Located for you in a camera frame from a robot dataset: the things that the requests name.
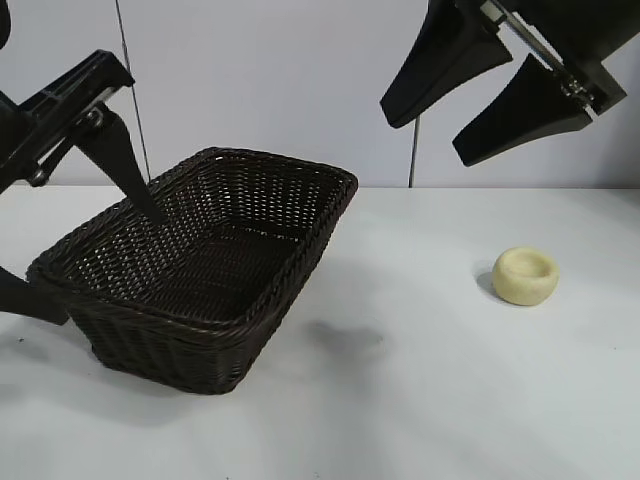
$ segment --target metal screw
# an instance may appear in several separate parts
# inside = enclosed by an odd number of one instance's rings
[[[29,185],[31,185],[32,187],[41,187],[45,183],[47,183],[47,180],[48,178],[45,175],[44,171],[41,168],[39,168],[34,172],[33,175],[31,175],[27,179],[27,182],[29,182]]]
[[[102,113],[96,108],[87,113],[86,119],[89,121],[93,128],[99,128],[100,126],[102,126],[102,122],[104,121]]]

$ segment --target small bowl-shaped object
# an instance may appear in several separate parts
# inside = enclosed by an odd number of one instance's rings
[[[493,287],[503,300],[515,305],[534,306],[544,302],[558,286],[556,262],[531,247],[504,252],[493,267]]]

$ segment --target woven texture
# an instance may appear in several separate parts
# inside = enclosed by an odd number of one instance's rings
[[[65,305],[107,367],[226,393],[280,325],[357,186],[328,165],[207,149],[151,182],[166,224],[124,200],[44,252],[27,278]]]

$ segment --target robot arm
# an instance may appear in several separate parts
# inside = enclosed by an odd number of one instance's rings
[[[535,56],[453,141],[465,165],[581,130],[626,96],[602,61],[640,32],[638,0],[430,0],[418,39],[382,99],[389,123],[406,125],[466,81],[512,61],[497,36],[501,25]]]
[[[0,0],[0,49],[11,20]],[[21,104],[0,91],[0,194],[17,180],[47,183],[62,158],[79,148],[151,221],[163,221],[140,174],[129,132],[105,102],[133,78],[117,58],[98,50]],[[64,309],[0,267],[0,311],[62,324]]]

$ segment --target white tabletop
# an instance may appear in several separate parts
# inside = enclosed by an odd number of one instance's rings
[[[24,272],[119,198],[11,189],[0,265]],[[522,244],[562,270],[538,308],[487,291]],[[0,314],[0,478],[637,480],[638,312],[639,192],[361,190],[227,396],[109,371],[72,324]]]

